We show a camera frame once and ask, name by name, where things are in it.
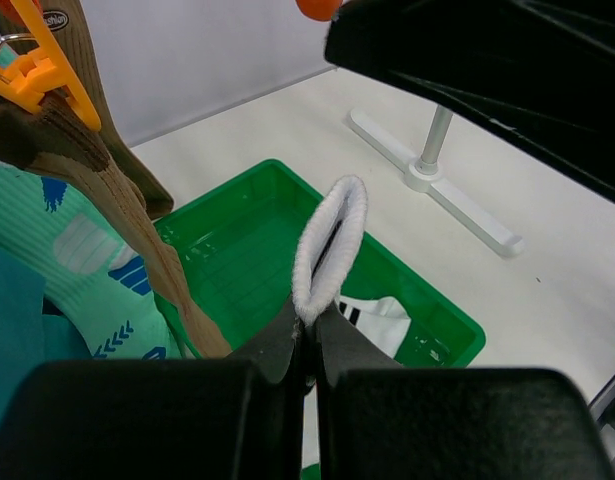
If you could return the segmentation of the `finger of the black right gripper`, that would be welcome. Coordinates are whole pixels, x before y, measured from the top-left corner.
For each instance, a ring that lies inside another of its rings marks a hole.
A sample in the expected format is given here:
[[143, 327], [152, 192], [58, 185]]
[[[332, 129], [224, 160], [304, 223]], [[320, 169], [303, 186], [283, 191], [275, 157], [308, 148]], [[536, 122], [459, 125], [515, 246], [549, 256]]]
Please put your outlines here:
[[324, 55], [615, 203], [615, 1], [350, 1]]

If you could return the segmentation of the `white black striped sock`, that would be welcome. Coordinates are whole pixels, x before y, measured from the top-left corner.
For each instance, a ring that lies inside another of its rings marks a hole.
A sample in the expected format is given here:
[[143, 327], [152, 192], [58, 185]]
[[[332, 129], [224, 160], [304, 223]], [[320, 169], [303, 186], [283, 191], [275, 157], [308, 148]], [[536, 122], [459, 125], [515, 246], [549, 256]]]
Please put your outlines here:
[[337, 298], [363, 240], [368, 195], [355, 175], [339, 178], [299, 238], [292, 270], [292, 303], [306, 326]]

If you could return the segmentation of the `mint green patterned sock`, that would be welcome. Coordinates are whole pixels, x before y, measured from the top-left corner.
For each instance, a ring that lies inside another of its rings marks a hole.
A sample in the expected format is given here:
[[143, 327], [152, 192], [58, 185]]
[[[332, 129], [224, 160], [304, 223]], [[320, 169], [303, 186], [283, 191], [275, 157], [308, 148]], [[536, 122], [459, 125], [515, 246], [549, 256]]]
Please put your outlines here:
[[76, 188], [0, 162], [0, 252], [60, 311], [46, 341], [75, 340], [95, 359], [180, 358], [143, 259]]

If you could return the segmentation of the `brown sock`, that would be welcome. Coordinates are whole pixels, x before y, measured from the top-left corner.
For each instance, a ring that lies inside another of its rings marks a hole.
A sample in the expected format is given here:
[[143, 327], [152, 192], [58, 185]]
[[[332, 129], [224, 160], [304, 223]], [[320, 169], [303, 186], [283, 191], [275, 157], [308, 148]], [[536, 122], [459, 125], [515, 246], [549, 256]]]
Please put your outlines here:
[[41, 111], [31, 114], [0, 97], [0, 161], [76, 187], [143, 257], [152, 289], [176, 307], [192, 346], [205, 358], [232, 352], [217, 324], [192, 299], [179, 256], [158, 235], [140, 190], [66, 101], [51, 94]]
[[149, 169], [121, 139], [107, 105], [93, 42], [79, 1], [41, 1], [39, 8], [48, 28], [61, 46], [86, 89], [102, 122], [101, 139], [114, 161], [131, 181], [136, 195], [155, 220], [170, 213], [174, 200]]

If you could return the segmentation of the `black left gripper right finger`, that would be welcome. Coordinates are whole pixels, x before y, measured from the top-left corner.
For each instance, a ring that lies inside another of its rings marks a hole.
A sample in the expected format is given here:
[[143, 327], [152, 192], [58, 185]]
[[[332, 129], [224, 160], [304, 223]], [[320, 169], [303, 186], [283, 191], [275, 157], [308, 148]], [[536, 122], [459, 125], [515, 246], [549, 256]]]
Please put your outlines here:
[[407, 368], [336, 308], [315, 322], [325, 479], [611, 479], [581, 393], [540, 368]]

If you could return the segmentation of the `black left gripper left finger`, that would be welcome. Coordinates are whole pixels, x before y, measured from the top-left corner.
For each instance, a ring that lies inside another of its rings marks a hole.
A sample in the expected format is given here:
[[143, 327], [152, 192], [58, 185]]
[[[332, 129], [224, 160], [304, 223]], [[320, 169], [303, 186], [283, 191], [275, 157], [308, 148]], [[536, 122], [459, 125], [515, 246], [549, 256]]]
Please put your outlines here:
[[41, 365], [0, 423], [0, 479], [296, 479], [303, 337], [286, 303], [222, 360]]

